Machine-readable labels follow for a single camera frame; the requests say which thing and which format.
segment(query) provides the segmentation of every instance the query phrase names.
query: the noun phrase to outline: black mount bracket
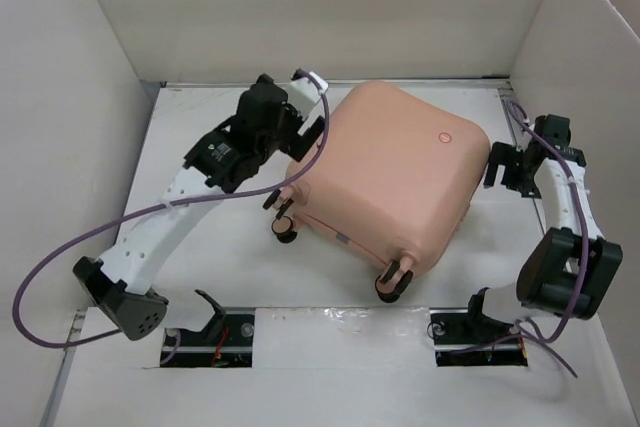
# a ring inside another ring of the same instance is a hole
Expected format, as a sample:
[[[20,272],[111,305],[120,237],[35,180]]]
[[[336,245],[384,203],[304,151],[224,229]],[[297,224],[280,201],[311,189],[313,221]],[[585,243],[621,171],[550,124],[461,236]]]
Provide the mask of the black mount bracket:
[[[587,165],[584,154],[579,149],[569,147],[571,142],[570,120],[557,115],[545,115],[535,121],[533,131],[551,144],[567,161],[576,162],[579,166]],[[498,167],[504,166],[501,184],[509,190],[520,192],[522,197],[540,198],[540,191],[535,184],[535,175],[546,158],[554,158],[540,143],[531,139],[526,150],[516,146],[495,142],[491,147],[487,172],[484,178],[485,187],[493,187],[498,174]]]
[[[205,134],[184,157],[184,167],[207,176],[206,185],[234,192],[258,173],[276,150],[301,161],[324,131],[318,117],[304,134],[305,119],[288,103],[287,92],[266,74],[242,93],[235,115]]]
[[[565,266],[569,260],[579,261],[581,245],[582,237],[568,229],[547,231],[518,276],[516,295],[523,306],[556,315],[564,313],[578,277]],[[621,262],[618,244],[604,239],[589,242],[587,274],[572,317],[593,317]]]

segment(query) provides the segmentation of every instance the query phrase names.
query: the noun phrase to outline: purple wire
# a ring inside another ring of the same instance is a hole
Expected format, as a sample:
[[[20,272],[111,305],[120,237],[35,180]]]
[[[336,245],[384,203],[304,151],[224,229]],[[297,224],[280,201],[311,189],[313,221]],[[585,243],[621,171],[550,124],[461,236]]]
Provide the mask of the purple wire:
[[[322,133],[322,139],[320,140],[320,145],[318,146],[318,150],[316,151],[314,156],[311,158],[311,160],[309,160],[309,162],[307,162],[307,164],[302,169],[300,169],[300,171],[295,175],[292,175],[288,179],[285,179],[282,182],[278,182],[277,184],[272,185],[270,187],[265,187],[265,188],[256,189],[256,190],[249,190],[247,192],[234,192],[231,194],[215,194],[215,195],[202,195],[199,197],[190,197],[187,199],[180,199],[180,200],[173,201],[171,202],[171,205],[179,206],[179,205],[186,205],[186,204],[197,204],[201,202],[211,202],[214,200],[241,199],[245,197],[253,197],[257,195],[269,194],[276,189],[281,189],[295,182],[304,174],[306,174],[311,169],[311,167],[313,167],[313,165],[320,158],[320,155],[322,155],[322,152],[324,151],[324,148],[327,144],[327,138],[329,137],[329,116],[331,115],[331,112],[329,111],[329,101],[327,100],[327,96],[323,92],[322,86],[320,85],[320,83],[312,75],[303,71],[302,69],[298,69],[297,73],[309,79],[309,81],[318,89],[318,92],[320,93],[320,98],[322,99],[322,106],[324,110],[324,117],[325,117],[324,132]],[[11,317],[13,319],[13,323],[16,326],[16,329],[18,329],[18,332],[20,332],[27,340],[33,342],[34,344],[40,347],[44,347],[47,349],[68,349],[71,347],[77,347],[78,345],[88,344],[89,342],[94,342],[96,340],[104,339],[105,337],[110,337],[112,335],[119,333],[120,330],[116,329],[116,330],[110,330],[108,332],[103,332],[102,334],[94,335],[92,337],[87,337],[86,339],[75,340],[72,342],[49,342],[47,340],[43,340],[37,337],[27,329],[20,315],[20,304],[22,303],[22,299],[24,297],[24,294],[27,288],[29,287],[31,282],[33,282],[33,279],[40,273],[40,271],[42,271],[42,269],[44,269],[56,257],[66,252],[71,247],[74,247],[79,243],[84,242],[87,239],[90,239],[91,237],[94,237],[98,234],[106,232],[109,229],[117,227],[120,224],[123,224],[130,220],[137,219],[139,217],[143,217],[145,215],[159,212],[165,208],[166,206],[164,204],[157,204],[142,210],[138,210],[136,212],[132,212],[118,219],[114,219],[110,222],[107,222],[104,225],[101,225],[100,227],[96,227],[95,229],[90,230],[89,232],[86,232],[76,237],[75,239],[72,239],[69,242],[61,245],[60,247],[55,249],[53,252],[51,252],[49,255],[47,255],[44,259],[42,259],[40,262],[38,262],[38,264],[27,274],[27,276],[24,278],[22,283],[18,286],[18,289],[16,290],[16,295],[13,298],[13,304],[11,307]]]
[[[171,352],[169,352],[169,355],[167,355],[164,359],[160,360],[160,365],[165,365],[166,363],[168,363],[171,359],[173,359],[173,357],[176,355],[176,352],[178,352],[178,349],[180,348],[180,342],[182,341],[182,335],[180,334],[180,329],[174,329],[176,331],[176,343],[173,344],[173,348],[171,349]]]
[[[523,119],[518,118],[518,116],[516,115],[512,107],[515,107],[515,109],[517,109],[520,112]],[[511,101],[510,105],[507,106],[507,110],[509,112],[509,115],[513,117],[513,120],[520,126],[520,128],[524,132],[529,134],[533,140],[535,140],[540,145],[542,145],[542,147],[544,147],[547,151],[549,151],[555,157],[556,161],[562,168],[567,178],[572,178],[573,173],[571,172],[571,168],[569,167],[569,164],[567,164],[566,160],[564,160],[564,158],[560,155],[560,153],[556,150],[556,148],[553,147],[551,144],[549,144],[546,140],[544,140],[538,134],[536,134],[525,123],[525,119],[528,119],[528,115],[527,115],[527,112],[524,110],[524,107],[522,107],[517,102]],[[567,326],[567,323],[571,319],[571,314],[573,313],[573,309],[575,308],[576,303],[578,302],[578,297],[580,296],[580,292],[582,291],[582,285],[584,284],[584,280],[587,275],[587,263],[589,260],[589,233],[587,231],[587,220],[584,216],[584,211],[582,210],[582,205],[580,203],[580,194],[578,193],[578,187],[576,186],[575,182],[571,182],[569,184],[569,189],[571,191],[571,199],[573,201],[575,211],[578,215],[578,222],[580,224],[580,232],[582,235],[582,252],[580,255],[580,262],[578,264],[578,277],[576,278],[576,284],[573,289],[573,292],[571,293],[571,297],[569,298],[569,303],[567,304],[567,308],[563,312],[562,318],[560,319],[560,322],[558,323],[556,330],[549,337],[545,337],[542,334],[542,330],[540,329],[538,324],[536,324],[532,319],[527,318],[526,321],[529,324],[531,324],[537,337],[531,334],[530,332],[528,332],[527,330],[525,330],[524,328],[522,328],[522,326],[520,325],[521,322],[518,321],[516,322],[516,326],[520,329],[520,333],[507,335],[505,337],[502,337],[488,344],[476,345],[473,347],[469,347],[467,349],[456,350],[455,351],[456,354],[468,354],[471,352],[476,352],[478,350],[483,350],[488,347],[493,347],[495,345],[498,345],[513,339],[526,339],[531,342],[534,342],[536,345],[545,349],[547,352],[553,355],[571,373],[571,375],[573,375],[575,378],[578,377],[578,374],[575,372],[575,370],[573,370],[573,368],[569,365],[569,363],[566,360],[564,360],[562,356],[560,356],[560,354],[558,354],[555,350],[553,350],[548,345],[558,340],[558,338],[564,331],[565,327]]]

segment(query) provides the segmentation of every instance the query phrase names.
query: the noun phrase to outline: purple cable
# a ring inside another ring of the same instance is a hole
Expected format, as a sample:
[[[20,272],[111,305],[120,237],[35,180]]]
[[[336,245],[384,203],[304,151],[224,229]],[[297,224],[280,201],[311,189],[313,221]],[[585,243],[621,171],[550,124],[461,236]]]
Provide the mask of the purple cable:
[[[298,69],[297,74],[309,79],[309,81],[318,89],[318,92],[320,93],[320,98],[322,99],[322,107],[324,110],[324,117],[325,117],[324,132],[322,133],[322,139],[320,141],[320,145],[318,146],[318,150],[314,154],[314,156],[311,158],[311,160],[309,160],[309,162],[302,169],[300,169],[300,171],[295,175],[292,175],[288,179],[285,179],[282,182],[278,182],[277,184],[272,185],[270,187],[265,187],[265,188],[256,189],[256,190],[249,190],[247,192],[234,192],[232,194],[202,195],[199,197],[191,197],[187,199],[176,200],[174,202],[171,202],[171,205],[178,206],[178,205],[185,205],[185,204],[197,204],[200,202],[211,202],[214,200],[241,199],[245,197],[253,197],[257,195],[269,194],[276,189],[281,189],[295,182],[304,174],[306,174],[309,171],[309,169],[311,169],[311,167],[313,167],[313,165],[320,158],[320,155],[322,155],[322,152],[324,151],[324,148],[327,144],[327,138],[329,137],[329,116],[331,115],[331,112],[329,111],[329,101],[327,100],[327,96],[323,92],[322,86],[320,85],[320,83],[312,75],[310,75],[309,73],[305,72],[302,69]],[[16,329],[18,329],[18,332],[20,332],[27,340],[33,342],[34,344],[40,347],[44,347],[47,349],[67,349],[70,347],[76,347],[78,345],[88,344],[89,342],[94,342],[96,340],[104,339],[105,337],[110,337],[112,335],[119,333],[120,330],[116,329],[116,330],[110,330],[108,332],[104,332],[102,334],[94,335],[92,337],[87,337],[86,339],[75,340],[73,342],[49,342],[47,340],[43,340],[35,336],[33,333],[31,333],[27,329],[27,327],[24,325],[24,322],[22,321],[22,317],[20,316],[20,304],[22,303],[22,298],[24,297],[24,294],[27,288],[29,287],[31,282],[33,282],[33,279],[40,273],[42,269],[44,269],[52,260],[54,260],[60,254],[66,252],[71,247],[74,247],[75,245],[78,245],[79,243],[84,242],[85,240],[90,239],[91,237],[94,237],[98,234],[106,232],[109,229],[117,227],[120,224],[123,224],[130,220],[137,219],[139,217],[143,217],[145,215],[159,212],[165,208],[166,206],[164,204],[157,204],[142,210],[138,210],[136,212],[132,212],[118,219],[114,219],[110,222],[107,222],[104,225],[101,225],[100,227],[96,227],[95,229],[90,230],[89,232],[86,232],[76,237],[75,239],[72,239],[69,242],[61,245],[60,247],[55,249],[53,252],[51,252],[49,255],[47,255],[44,259],[42,259],[40,262],[38,262],[38,264],[27,274],[27,276],[24,278],[22,283],[18,286],[18,289],[16,290],[16,295],[13,298],[13,305],[11,307],[11,317],[13,319],[13,323],[16,326]]]
[[[176,343],[173,344],[173,348],[171,349],[171,352],[169,352],[169,354],[164,359],[160,360],[160,365],[165,365],[171,359],[173,359],[173,357],[178,352],[178,349],[180,348],[180,342],[182,341],[182,335],[180,334],[180,329],[174,329],[174,330],[176,331]]]
[[[522,115],[523,119],[518,118],[518,116],[516,115],[516,113],[515,113],[515,111],[513,110],[512,107],[515,107],[520,112],[520,114]],[[567,164],[566,160],[564,160],[564,158],[555,149],[555,147],[553,147],[546,140],[544,140],[542,137],[540,137],[538,134],[536,134],[525,123],[525,120],[528,119],[528,115],[527,115],[527,112],[524,110],[524,108],[520,104],[518,104],[517,102],[513,102],[512,101],[510,103],[510,105],[507,107],[507,110],[509,112],[509,115],[511,115],[511,117],[513,117],[513,120],[520,126],[520,128],[524,132],[529,134],[533,140],[535,140],[540,145],[542,145],[542,147],[544,147],[547,151],[549,151],[555,157],[556,161],[558,162],[558,164],[562,168],[562,170],[565,173],[565,175],[567,176],[567,178],[568,179],[573,178],[573,173],[571,172],[571,168],[569,167],[569,164]],[[520,333],[513,334],[513,335],[507,335],[505,337],[502,337],[502,338],[500,338],[498,340],[495,340],[494,342],[490,342],[488,344],[476,345],[476,346],[473,346],[473,347],[469,347],[467,349],[456,350],[455,353],[457,353],[457,354],[468,354],[470,352],[476,352],[478,350],[483,350],[483,349],[488,348],[488,347],[493,347],[495,345],[501,344],[503,342],[507,342],[509,340],[526,339],[526,340],[529,340],[531,342],[534,342],[535,344],[537,344],[540,347],[542,347],[543,349],[545,349],[547,352],[549,352],[551,355],[553,355],[571,373],[571,375],[573,375],[576,378],[578,377],[578,374],[576,374],[575,370],[573,370],[573,368],[571,368],[569,363],[566,360],[564,360],[560,356],[560,354],[558,354],[555,350],[553,350],[548,345],[548,344],[551,344],[551,343],[555,342],[556,340],[558,340],[558,338],[560,337],[560,335],[564,331],[565,327],[567,326],[567,323],[569,322],[569,319],[571,319],[571,314],[573,313],[573,309],[575,308],[576,303],[578,302],[578,297],[580,296],[580,292],[582,291],[582,285],[584,284],[584,279],[585,279],[585,277],[587,275],[587,262],[589,260],[589,233],[587,231],[587,220],[586,220],[586,218],[584,216],[584,211],[582,210],[582,205],[580,204],[580,194],[578,193],[578,187],[576,186],[575,182],[571,182],[569,184],[569,189],[571,191],[571,199],[573,201],[573,205],[574,205],[576,213],[578,215],[578,222],[580,224],[580,232],[581,232],[581,235],[582,235],[582,252],[581,252],[581,255],[580,255],[580,262],[578,264],[578,277],[576,279],[576,284],[575,284],[575,287],[573,289],[573,292],[571,293],[571,297],[569,298],[569,303],[567,304],[567,308],[563,312],[562,318],[560,319],[560,322],[558,323],[558,326],[556,327],[556,330],[548,338],[544,337],[544,335],[542,335],[542,330],[540,330],[540,327],[538,326],[538,324],[536,324],[532,319],[526,319],[526,321],[529,324],[531,324],[531,326],[533,327],[537,337],[535,335],[531,334],[530,332],[528,332],[527,330],[525,330],[520,325],[521,322],[518,321],[518,322],[516,322],[516,326],[520,329]]]

